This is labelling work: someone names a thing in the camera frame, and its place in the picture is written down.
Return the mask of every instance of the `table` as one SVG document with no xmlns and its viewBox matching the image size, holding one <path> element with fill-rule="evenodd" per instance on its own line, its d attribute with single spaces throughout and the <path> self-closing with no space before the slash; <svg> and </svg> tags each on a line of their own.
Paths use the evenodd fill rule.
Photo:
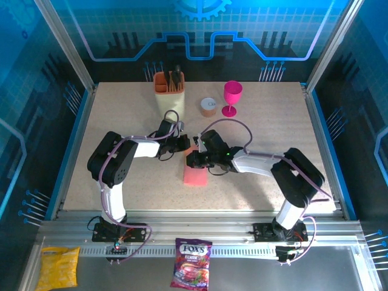
<svg viewBox="0 0 388 291">
<path fill-rule="evenodd" d="M 300 83 L 243 82 L 236 119 L 253 133 L 251 150 L 282 153 L 299 148 L 326 176 Z M 222 118 L 224 82 L 187 82 L 185 131 L 190 138 Z M 215 116 L 200 114 L 199 103 L 212 97 L 218 103 Z M 148 135 L 158 129 L 161 117 L 150 82 L 99 83 L 92 111 L 70 181 L 64 210 L 99 210 L 101 201 L 87 161 L 108 131 L 122 136 Z M 229 146 L 243 146 L 246 130 L 234 122 L 214 126 Z M 130 210 L 279 210 L 283 194 L 273 178 L 251 173 L 209 174 L 206 187 L 183 184 L 184 154 L 166 162 L 136 158 L 123 185 L 124 207 Z M 326 182 L 323 187 L 330 192 Z M 318 212 L 335 210 L 334 203 L 311 205 Z"/>
</svg>

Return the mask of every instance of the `orange pen holder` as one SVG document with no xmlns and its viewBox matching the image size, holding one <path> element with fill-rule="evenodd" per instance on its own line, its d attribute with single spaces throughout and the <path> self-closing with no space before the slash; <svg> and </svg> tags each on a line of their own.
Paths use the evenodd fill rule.
<svg viewBox="0 0 388 291">
<path fill-rule="evenodd" d="M 158 103 L 159 112 L 164 117 L 168 110 L 175 110 L 179 114 L 179 120 L 184 117 L 184 74 L 181 72 L 181 82 L 178 88 L 175 87 L 170 78 L 170 85 L 167 85 L 167 80 L 164 77 L 164 72 L 158 72 L 153 76 L 153 88 L 155 91 L 156 102 Z M 167 118 L 176 121 L 176 115 L 169 112 Z"/>
</svg>

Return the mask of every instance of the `yellow bag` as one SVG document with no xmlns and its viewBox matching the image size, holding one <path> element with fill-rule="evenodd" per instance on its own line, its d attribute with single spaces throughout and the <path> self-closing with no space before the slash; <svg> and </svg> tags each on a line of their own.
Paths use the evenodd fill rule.
<svg viewBox="0 0 388 291">
<path fill-rule="evenodd" d="M 35 291 L 77 286 L 79 247 L 46 247 L 42 249 L 42 267 Z"/>
</svg>

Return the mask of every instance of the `candy package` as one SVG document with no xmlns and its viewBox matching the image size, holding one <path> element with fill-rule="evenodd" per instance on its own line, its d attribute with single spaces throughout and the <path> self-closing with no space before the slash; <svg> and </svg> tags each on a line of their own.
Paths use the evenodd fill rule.
<svg viewBox="0 0 388 291">
<path fill-rule="evenodd" d="M 176 257 L 170 287 L 207 291 L 212 242 L 200 239 L 175 239 Z"/>
</svg>

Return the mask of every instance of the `pink wine glass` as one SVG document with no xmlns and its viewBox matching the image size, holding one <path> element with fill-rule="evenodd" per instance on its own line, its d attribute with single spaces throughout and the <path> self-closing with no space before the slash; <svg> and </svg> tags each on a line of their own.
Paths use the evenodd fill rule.
<svg viewBox="0 0 388 291">
<path fill-rule="evenodd" d="M 221 112 L 226 117 L 233 117 L 237 114 L 237 109 L 232 105 L 235 105 L 241 97 L 243 92 L 243 85 L 237 81 L 226 82 L 224 86 L 224 99 L 229 106 L 222 108 Z"/>
</svg>

